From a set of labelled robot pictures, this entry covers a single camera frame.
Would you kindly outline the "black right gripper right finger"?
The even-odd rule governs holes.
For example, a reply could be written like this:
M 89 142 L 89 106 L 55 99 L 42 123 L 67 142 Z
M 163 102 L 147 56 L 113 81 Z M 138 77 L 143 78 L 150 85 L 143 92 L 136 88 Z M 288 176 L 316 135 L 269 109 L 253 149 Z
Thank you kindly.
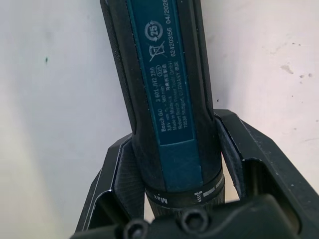
M 215 110 L 222 154 L 240 199 L 271 194 L 319 222 L 319 196 L 275 142 L 230 110 Z

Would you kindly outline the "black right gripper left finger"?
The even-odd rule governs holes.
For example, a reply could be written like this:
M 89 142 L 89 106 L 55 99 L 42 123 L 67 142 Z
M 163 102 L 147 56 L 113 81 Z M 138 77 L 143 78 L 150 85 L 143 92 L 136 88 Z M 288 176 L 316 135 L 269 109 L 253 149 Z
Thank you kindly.
M 86 197 L 76 234 L 119 226 L 122 234 L 147 234 L 145 186 L 133 152 L 131 136 L 116 141 Z

